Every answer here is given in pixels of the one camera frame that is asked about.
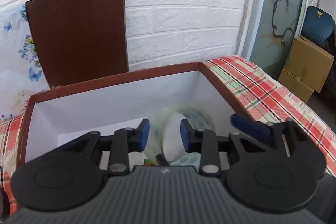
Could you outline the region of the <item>green plant card box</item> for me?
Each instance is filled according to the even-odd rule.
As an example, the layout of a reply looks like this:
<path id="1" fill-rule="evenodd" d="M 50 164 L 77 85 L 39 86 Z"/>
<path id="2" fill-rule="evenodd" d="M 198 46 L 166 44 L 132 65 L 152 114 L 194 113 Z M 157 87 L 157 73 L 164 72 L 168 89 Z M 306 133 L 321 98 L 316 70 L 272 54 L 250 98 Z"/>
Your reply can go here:
<path id="1" fill-rule="evenodd" d="M 143 161 L 143 165 L 144 166 L 153 166 L 154 164 L 149 159 L 145 159 Z"/>

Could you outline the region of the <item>dark brown wooden headboard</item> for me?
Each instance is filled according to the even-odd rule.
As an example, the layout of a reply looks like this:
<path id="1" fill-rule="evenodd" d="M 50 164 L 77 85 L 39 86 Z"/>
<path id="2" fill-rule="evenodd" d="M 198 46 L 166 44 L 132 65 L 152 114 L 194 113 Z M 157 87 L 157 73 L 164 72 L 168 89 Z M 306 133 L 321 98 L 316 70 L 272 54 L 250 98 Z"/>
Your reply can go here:
<path id="1" fill-rule="evenodd" d="M 128 72 L 125 0 L 30 0 L 26 11 L 50 87 Z"/>

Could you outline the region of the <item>blue chair back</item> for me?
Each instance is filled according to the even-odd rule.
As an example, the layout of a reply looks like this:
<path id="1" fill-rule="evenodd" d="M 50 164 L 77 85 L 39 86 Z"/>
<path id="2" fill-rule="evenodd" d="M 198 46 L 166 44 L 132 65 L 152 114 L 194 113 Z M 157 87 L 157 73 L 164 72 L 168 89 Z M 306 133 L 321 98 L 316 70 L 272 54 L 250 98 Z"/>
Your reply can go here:
<path id="1" fill-rule="evenodd" d="M 315 6 L 306 11 L 301 35 L 323 49 L 335 44 L 335 20 L 327 12 Z"/>

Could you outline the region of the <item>red plaid bed sheet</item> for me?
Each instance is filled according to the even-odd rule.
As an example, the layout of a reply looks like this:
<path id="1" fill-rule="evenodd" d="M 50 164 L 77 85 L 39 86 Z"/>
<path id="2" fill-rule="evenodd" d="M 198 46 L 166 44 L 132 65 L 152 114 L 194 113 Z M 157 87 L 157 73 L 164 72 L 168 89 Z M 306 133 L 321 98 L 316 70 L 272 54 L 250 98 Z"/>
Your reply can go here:
<path id="1" fill-rule="evenodd" d="M 293 119 L 325 155 L 329 174 L 335 174 L 335 133 L 307 104 L 285 86 L 254 63 L 239 56 L 227 56 L 196 63 L 204 63 L 220 78 L 249 112 L 248 118 L 263 123 L 279 123 L 286 118 Z M 25 112 L 1 122 L 1 156 L 12 155 L 13 157 L 9 168 L 1 169 L 1 189 L 9 198 L 11 213 L 17 210 L 17 203 L 10 189 L 10 178 L 11 172 L 19 166 L 17 165 L 18 144 Z"/>

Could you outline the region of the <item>lower cardboard box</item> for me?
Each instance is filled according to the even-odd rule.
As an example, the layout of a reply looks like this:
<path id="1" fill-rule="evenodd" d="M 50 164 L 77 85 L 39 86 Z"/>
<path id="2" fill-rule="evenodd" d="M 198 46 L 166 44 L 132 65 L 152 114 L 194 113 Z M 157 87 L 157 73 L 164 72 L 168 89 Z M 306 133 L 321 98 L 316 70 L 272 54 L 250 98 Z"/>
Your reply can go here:
<path id="1" fill-rule="evenodd" d="M 295 77 L 293 74 L 283 69 L 279 75 L 278 82 L 284 85 L 302 102 L 307 103 L 314 89 L 304 83 L 299 77 Z"/>

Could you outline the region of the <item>brown cardboard storage box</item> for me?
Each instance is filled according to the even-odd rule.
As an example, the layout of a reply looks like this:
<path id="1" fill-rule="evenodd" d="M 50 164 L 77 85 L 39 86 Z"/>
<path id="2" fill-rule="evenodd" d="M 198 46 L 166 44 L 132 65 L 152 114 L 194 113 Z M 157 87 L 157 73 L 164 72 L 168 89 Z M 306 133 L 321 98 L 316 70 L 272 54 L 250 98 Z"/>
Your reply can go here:
<path id="1" fill-rule="evenodd" d="M 194 103 L 230 130 L 229 117 L 249 112 L 204 63 L 145 69 L 68 85 L 30 97 L 21 126 L 17 165 L 91 130 L 110 135 L 163 107 Z"/>

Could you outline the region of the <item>glass door with drawing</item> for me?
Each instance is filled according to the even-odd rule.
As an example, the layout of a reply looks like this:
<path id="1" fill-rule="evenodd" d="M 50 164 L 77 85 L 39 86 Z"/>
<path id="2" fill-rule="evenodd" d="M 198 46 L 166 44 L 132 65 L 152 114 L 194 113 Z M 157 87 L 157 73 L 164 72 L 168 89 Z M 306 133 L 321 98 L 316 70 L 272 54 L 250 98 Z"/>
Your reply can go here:
<path id="1" fill-rule="evenodd" d="M 303 0 L 264 0 L 250 61 L 278 79 L 297 30 Z"/>

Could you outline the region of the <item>upper cardboard box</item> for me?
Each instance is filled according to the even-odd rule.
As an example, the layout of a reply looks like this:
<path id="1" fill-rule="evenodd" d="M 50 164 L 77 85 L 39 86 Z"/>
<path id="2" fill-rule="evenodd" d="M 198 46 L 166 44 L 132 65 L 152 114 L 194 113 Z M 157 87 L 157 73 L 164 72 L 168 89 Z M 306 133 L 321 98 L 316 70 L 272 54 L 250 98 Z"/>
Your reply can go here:
<path id="1" fill-rule="evenodd" d="M 334 56 L 303 36 L 293 40 L 285 69 L 320 93 Z"/>

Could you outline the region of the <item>floral plastic pillow bag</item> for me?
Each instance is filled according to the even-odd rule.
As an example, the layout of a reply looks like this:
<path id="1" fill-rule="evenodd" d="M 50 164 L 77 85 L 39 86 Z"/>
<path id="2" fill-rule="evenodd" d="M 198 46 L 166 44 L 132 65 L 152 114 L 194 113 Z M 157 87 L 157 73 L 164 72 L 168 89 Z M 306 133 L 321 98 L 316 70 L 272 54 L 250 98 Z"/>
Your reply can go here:
<path id="1" fill-rule="evenodd" d="M 25 112 L 31 95 L 49 90 L 27 18 L 20 3 L 1 11 L 1 121 Z"/>

